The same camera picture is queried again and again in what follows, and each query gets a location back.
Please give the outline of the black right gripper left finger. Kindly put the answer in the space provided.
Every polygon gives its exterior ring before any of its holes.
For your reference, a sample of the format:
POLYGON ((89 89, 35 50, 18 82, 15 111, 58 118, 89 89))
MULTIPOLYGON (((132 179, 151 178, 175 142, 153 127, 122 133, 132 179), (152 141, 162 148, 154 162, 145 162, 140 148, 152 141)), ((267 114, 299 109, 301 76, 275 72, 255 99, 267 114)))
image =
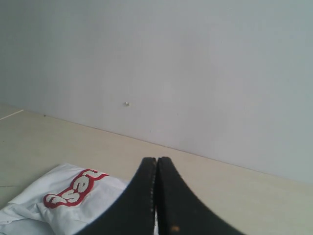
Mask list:
POLYGON ((132 180, 95 221, 79 235, 152 235, 155 227, 155 158, 142 159, 132 180))

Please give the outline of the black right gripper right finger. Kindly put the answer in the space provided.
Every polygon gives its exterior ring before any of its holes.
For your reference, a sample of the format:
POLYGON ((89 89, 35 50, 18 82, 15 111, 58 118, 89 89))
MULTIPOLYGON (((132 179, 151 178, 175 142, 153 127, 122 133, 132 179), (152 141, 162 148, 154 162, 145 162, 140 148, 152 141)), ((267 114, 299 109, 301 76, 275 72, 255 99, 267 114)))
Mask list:
POLYGON ((169 157, 157 161, 156 210, 160 235, 241 235, 188 187, 169 157))

